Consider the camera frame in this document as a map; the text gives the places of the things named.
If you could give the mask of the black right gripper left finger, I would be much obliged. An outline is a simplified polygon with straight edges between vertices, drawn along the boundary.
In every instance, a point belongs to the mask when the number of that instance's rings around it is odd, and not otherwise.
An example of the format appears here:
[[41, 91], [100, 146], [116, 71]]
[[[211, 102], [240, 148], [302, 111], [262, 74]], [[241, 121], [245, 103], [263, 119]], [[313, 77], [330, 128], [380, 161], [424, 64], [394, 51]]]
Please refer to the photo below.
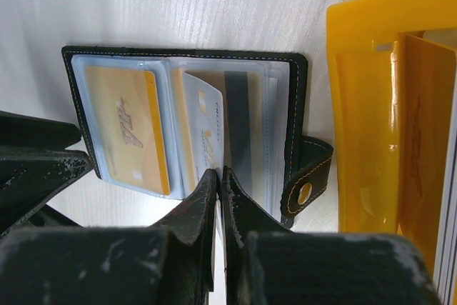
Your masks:
[[1, 243], [3, 304], [206, 304], [217, 173], [150, 227], [19, 229]]

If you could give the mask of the white silver credit card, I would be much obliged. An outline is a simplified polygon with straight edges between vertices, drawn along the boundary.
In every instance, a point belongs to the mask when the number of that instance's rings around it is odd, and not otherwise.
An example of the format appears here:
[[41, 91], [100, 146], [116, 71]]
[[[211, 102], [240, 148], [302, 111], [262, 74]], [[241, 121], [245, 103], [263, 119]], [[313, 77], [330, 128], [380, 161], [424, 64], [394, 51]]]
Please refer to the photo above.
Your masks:
[[191, 161], [196, 182], [205, 170], [222, 177], [224, 165], [224, 105], [222, 93], [204, 80], [185, 72], [182, 76], [189, 129]]

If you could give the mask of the yellow plastic bin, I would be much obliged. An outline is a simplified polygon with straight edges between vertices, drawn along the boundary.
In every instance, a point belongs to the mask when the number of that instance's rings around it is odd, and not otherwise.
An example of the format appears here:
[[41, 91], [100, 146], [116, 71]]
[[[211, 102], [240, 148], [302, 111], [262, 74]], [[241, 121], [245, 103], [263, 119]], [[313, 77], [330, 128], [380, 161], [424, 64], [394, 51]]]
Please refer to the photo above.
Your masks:
[[456, 29], [456, 0], [352, 0], [328, 8], [342, 232], [402, 233], [405, 40], [439, 29]]

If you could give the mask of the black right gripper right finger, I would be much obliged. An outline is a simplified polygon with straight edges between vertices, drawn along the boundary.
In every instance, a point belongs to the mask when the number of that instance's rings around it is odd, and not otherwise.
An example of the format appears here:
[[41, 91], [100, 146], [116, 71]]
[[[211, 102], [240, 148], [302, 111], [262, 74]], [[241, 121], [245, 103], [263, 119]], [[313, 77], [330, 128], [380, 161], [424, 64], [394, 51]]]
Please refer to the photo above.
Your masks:
[[225, 168], [220, 188], [228, 304], [438, 304], [418, 249], [392, 234], [300, 234]]

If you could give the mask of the black leather card holder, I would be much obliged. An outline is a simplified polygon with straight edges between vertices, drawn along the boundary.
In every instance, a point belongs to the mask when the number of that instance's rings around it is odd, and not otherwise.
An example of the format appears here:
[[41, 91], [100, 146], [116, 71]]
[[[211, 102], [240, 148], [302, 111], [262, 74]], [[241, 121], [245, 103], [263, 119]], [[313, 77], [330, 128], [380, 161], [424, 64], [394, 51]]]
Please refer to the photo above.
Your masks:
[[[264, 185], [254, 191], [246, 191], [238, 180], [242, 189], [286, 228], [291, 228], [296, 217], [326, 190], [333, 147], [325, 141], [302, 134], [308, 74], [308, 62], [303, 55], [108, 46], [65, 46], [61, 53], [87, 152], [101, 180], [164, 199], [187, 198], [197, 184], [192, 190], [184, 184], [172, 74], [176, 69], [235, 70], [260, 74], [263, 85]], [[154, 72], [171, 186], [169, 195], [109, 179], [86, 83], [86, 66]]]

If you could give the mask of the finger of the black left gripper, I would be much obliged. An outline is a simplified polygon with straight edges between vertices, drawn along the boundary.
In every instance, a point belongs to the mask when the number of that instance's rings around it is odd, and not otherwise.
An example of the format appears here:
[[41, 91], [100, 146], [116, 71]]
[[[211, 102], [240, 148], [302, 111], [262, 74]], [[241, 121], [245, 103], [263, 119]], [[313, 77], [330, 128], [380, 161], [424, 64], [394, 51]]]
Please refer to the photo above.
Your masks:
[[1, 112], [1, 236], [22, 226], [73, 226], [47, 202], [92, 170], [71, 123]]

